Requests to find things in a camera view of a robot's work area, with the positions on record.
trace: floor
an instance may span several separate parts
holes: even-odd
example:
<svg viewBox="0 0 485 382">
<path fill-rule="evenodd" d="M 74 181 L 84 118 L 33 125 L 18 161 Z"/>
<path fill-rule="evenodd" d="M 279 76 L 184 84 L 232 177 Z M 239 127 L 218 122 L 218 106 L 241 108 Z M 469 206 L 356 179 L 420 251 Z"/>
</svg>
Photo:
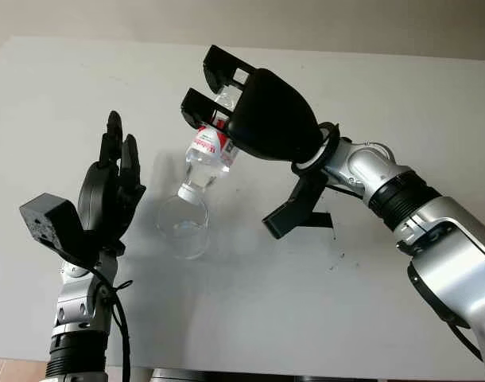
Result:
<svg viewBox="0 0 485 382">
<path fill-rule="evenodd" d="M 0 358 L 0 382 L 38 382 L 45 378 L 45 362 L 4 360 Z M 122 370 L 107 367 L 110 382 L 122 381 Z M 152 370 L 145 368 L 131 369 L 131 382 L 149 382 Z"/>
</svg>

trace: bottle label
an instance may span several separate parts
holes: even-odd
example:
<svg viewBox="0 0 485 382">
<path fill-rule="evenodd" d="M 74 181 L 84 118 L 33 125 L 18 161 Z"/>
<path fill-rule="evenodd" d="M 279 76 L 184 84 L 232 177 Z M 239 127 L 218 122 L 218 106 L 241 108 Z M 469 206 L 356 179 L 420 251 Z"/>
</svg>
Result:
<svg viewBox="0 0 485 382">
<path fill-rule="evenodd" d="M 213 127 L 201 126 L 190 146 L 204 154 L 218 158 L 225 166 L 230 167 L 239 149 L 225 134 Z"/>
</svg>

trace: wire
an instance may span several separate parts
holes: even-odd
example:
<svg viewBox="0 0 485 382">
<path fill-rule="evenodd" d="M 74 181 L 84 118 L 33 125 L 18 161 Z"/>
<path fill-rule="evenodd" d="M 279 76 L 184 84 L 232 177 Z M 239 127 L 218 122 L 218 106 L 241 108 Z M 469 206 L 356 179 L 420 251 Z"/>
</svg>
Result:
<svg viewBox="0 0 485 382">
<path fill-rule="evenodd" d="M 115 323 L 121 331 L 122 337 L 122 382 L 130 382 L 131 375 L 131 361 L 130 361 L 130 333 L 128 330 L 128 323 L 126 315 L 124 314 L 124 308 L 122 307 L 121 300 L 117 295 L 117 291 L 124 289 L 133 283 L 133 280 L 126 281 L 120 286 L 114 288 L 105 276 L 97 269 L 92 268 L 89 271 L 96 276 L 99 281 L 108 289 L 111 294 L 111 298 L 115 307 L 117 308 L 118 318 L 115 316 L 114 306 L 112 305 L 112 314 L 114 316 Z"/>
<path fill-rule="evenodd" d="M 326 189 L 334 189 L 335 191 L 338 191 L 339 193 L 344 193 L 345 195 L 349 195 L 351 197 L 357 197 L 358 199 L 363 199 L 363 197 L 353 191 L 349 191 L 348 189 L 342 189 L 341 187 L 336 187 L 335 185 L 326 185 Z"/>
<path fill-rule="evenodd" d="M 481 352 L 479 351 L 478 348 L 474 346 L 472 342 L 469 341 L 468 338 L 464 336 L 462 332 L 460 332 L 460 329 L 458 329 L 458 326 L 453 325 L 453 324 L 448 324 L 449 329 L 455 334 L 456 338 L 458 338 L 462 344 L 464 344 L 469 351 L 475 355 L 475 357 L 483 362 L 483 357 L 481 357 Z"/>
</svg>

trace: wall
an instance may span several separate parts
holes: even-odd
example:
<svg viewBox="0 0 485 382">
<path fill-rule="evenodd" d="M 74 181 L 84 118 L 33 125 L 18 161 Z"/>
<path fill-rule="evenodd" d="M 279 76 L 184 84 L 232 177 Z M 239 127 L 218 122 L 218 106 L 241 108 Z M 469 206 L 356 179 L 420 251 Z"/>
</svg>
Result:
<svg viewBox="0 0 485 382">
<path fill-rule="evenodd" d="M 13 35 L 485 60 L 485 0 L 5 0 Z"/>
</svg>

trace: clear glass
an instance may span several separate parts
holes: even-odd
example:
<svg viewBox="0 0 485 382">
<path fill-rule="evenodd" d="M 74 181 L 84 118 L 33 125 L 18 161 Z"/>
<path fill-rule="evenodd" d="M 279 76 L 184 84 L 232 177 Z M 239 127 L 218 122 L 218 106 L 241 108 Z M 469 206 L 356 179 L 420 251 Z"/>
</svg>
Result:
<svg viewBox="0 0 485 382">
<path fill-rule="evenodd" d="M 205 202 L 188 203 L 174 195 L 164 201 L 157 212 L 157 227 L 178 259 L 196 259 L 208 248 L 209 212 Z"/>
</svg>

